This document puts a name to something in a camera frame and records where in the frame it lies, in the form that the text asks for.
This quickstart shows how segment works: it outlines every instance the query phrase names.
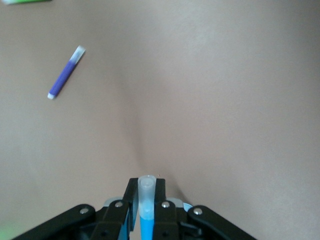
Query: screw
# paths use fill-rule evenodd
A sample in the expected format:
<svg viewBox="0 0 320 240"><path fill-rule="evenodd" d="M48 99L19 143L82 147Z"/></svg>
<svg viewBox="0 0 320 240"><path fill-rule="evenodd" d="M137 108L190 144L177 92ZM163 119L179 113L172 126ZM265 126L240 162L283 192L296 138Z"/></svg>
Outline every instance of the screw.
<svg viewBox="0 0 320 240"><path fill-rule="evenodd" d="M118 201L118 202L115 203L114 206L115 206L116 208L120 208L120 207L122 207L123 205L124 205L124 204L123 204L121 201Z"/></svg>
<svg viewBox="0 0 320 240"><path fill-rule="evenodd" d="M86 214L89 211L88 208L84 207L80 210L80 214Z"/></svg>
<svg viewBox="0 0 320 240"><path fill-rule="evenodd" d="M196 215L201 215L201 214L202 214L202 210L201 210L201 208L199 208L199 207L193 209L193 212L194 212L194 214L196 214Z"/></svg>
<svg viewBox="0 0 320 240"><path fill-rule="evenodd" d="M169 203L168 201L164 201L164 202L161 204L161 206L166 209L166 208L170 207L170 203Z"/></svg>

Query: bolt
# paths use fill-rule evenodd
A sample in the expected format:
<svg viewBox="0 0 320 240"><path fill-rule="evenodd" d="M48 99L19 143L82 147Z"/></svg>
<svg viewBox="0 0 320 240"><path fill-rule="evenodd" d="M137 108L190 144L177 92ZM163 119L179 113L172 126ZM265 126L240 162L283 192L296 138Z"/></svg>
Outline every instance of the bolt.
<svg viewBox="0 0 320 240"><path fill-rule="evenodd" d="M84 207L80 210L80 214L86 214L89 211L88 208Z"/></svg>
<svg viewBox="0 0 320 240"><path fill-rule="evenodd" d="M170 203L169 203L168 201L164 201L164 202L161 204L161 206L166 209L166 208L170 207Z"/></svg>
<svg viewBox="0 0 320 240"><path fill-rule="evenodd" d="M201 215L201 214L202 214L202 210L201 210L201 208L199 208L199 207L193 209L193 212L194 212L194 214L196 214L196 215Z"/></svg>
<svg viewBox="0 0 320 240"><path fill-rule="evenodd" d="M118 202L115 203L114 206L115 206L116 208L120 208L120 207L122 207L123 205L124 205L124 204L123 204L121 201L118 201Z"/></svg>

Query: purple marker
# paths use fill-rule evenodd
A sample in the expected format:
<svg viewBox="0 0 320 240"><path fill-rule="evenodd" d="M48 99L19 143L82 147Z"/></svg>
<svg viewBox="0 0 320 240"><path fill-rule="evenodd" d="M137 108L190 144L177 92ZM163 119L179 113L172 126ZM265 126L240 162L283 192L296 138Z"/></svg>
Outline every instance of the purple marker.
<svg viewBox="0 0 320 240"><path fill-rule="evenodd" d="M60 76L55 81L51 90L49 91L48 99L52 100L59 94L60 90L62 89L62 87L64 86L64 84L68 80L68 78L70 77L71 73L75 69L77 63L79 62L79 60L81 59L81 57L85 53L85 51L86 51L86 49L84 49L82 46L78 46L76 48L74 54L72 55L72 57L70 58L68 63L65 65L64 69L60 73Z"/></svg>

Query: beige surface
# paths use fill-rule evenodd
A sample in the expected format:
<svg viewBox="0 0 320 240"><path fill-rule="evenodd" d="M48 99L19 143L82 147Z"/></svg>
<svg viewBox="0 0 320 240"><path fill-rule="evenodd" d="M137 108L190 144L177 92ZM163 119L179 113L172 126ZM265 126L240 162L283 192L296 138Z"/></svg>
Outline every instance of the beige surface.
<svg viewBox="0 0 320 240"><path fill-rule="evenodd" d="M319 239L319 16L311 0L0 4L2 239L147 173L258 239Z"/></svg>

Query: marker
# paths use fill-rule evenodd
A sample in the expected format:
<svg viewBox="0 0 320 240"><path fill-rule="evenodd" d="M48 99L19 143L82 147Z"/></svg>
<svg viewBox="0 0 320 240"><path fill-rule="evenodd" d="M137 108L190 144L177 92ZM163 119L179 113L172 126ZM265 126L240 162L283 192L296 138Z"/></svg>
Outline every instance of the marker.
<svg viewBox="0 0 320 240"><path fill-rule="evenodd" d="M32 3L32 2L44 2L50 0L2 0L4 4L23 4L23 3Z"/></svg>
<svg viewBox="0 0 320 240"><path fill-rule="evenodd" d="M58 79L55 81L53 84L51 90L48 93L48 99L54 99L60 92L60 90L63 88L64 84L70 77L71 73L77 66L77 63L85 53L86 49L84 49L82 46L78 46L77 49L75 50L74 54L68 61L68 63L65 65L64 69L60 73L60 76Z"/></svg>
<svg viewBox="0 0 320 240"><path fill-rule="evenodd" d="M138 179L141 240L152 240L155 224L156 178L152 175Z"/></svg>

